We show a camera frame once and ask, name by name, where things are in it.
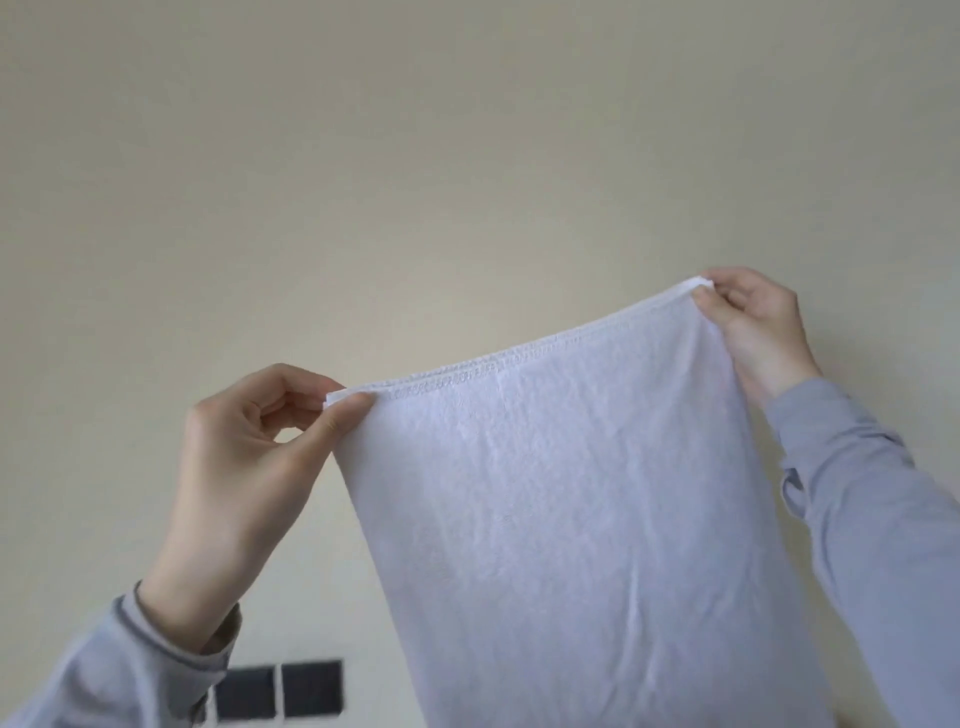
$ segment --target finger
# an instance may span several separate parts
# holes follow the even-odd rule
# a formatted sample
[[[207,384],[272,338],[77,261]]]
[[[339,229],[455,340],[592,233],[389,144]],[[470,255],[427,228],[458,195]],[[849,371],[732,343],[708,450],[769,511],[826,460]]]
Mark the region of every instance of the finger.
[[[704,316],[721,329],[728,327],[736,319],[746,315],[731,306],[719,293],[705,285],[693,289],[693,302],[697,304],[697,308]]]
[[[358,392],[331,404],[300,437],[291,440],[285,447],[319,472],[340,439],[360,424],[375,400],[373,394]]]
[[[739,308],[741,311],[747,307],[747,303],[750,301],[747,294],[733,288],[721,290],[720,295],[727,299],[734,308]]]
[[[288,393],[317,398],[322,404],[327,394],[343,388],[343,384],[329,376],[290,364],[273,364],[243,377],[224,390],[222,396],[241,404],[253,404],[262,412],[278,409],[276,404],[284,401]]]
[[[300,409],[313,410],[316,414],[324,409],[325,399],[326,395],[305,395],[301,394],[300,392],[287,392],[286,395],[275,401],[273,404],[268,404],[266,407],[260,407],[260,417],[269,415],[270,413],[276,412],[278,409],[291,404],[295,407],[299,407]]]
[[[708,268],[701,275],[718,286],[740,291],[747,296],[763,288],[781,287],[776,281],[768,279],[753,268]]]
[[[273,440],[286,427],[296,427],[304,431],[309,429],[318,417],[320,417],[319,410],[304,409],[294,404],[286,404],[276,412],[261,415],[260,428],[267,437]]]

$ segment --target stitched edge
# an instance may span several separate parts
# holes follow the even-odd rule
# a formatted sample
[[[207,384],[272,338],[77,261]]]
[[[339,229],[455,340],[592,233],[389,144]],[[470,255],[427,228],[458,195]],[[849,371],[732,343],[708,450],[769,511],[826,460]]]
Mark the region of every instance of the stitched edge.
[[[331,392],[326,396],[326,404],[342,400],[355,392],[374,392],[382,400],[399,400],[510,369],[530,359],[578,344],[598,334],[633,326],[639,320],[640,314],[647,314],[670,303],[681,301],[685,294],[698,285],[712,287],[713,283],[699,276],[687,279],[671,288],[667,288],[656,296],[633,303],[615,313],[582,326],[545,336],[526,344],[519,344],[501,352],[485,354],[457,364],[449,364],[439,369],[398,379],[384,379]]]

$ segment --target gray sleeve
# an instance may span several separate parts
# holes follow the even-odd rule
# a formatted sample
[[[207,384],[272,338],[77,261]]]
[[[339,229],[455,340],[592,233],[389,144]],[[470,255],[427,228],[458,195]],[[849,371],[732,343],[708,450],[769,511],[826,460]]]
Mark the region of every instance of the gray sleeve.
[[[766,408],[783,497],[900,725],[960,725],[960,505],[903,441],[814,379]]]
[[[47,684],[4,728],[191,725],[207,690],[226,674],[239,626],[234,608],[209,643],[218,651],[194,655],[160,635],[129,592],[67,651]]]

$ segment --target terry cloth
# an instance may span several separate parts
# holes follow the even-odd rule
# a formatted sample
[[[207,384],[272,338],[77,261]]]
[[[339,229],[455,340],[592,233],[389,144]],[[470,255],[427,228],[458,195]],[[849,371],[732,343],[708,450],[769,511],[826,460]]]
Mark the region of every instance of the terry cloth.
[[[329,396],[430,726],[833,725],[700,284]]]

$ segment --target hand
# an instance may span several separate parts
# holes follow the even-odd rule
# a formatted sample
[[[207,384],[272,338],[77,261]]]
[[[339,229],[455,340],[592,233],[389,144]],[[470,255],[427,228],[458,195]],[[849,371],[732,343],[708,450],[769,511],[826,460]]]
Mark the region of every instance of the hand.
[[[333,447],[370,411],[369,394],[324,409],[338,389],[275,364],[190,410],[170,529],[137,590],[174,644],[197,652],[207,643],[300,515]],[[284,427],[303,433],[274,442]]]
[[[806,343],[797,294],[750,268],[703,273],[693,301],[723,333],[748,399],[758,406],[822,376]]]

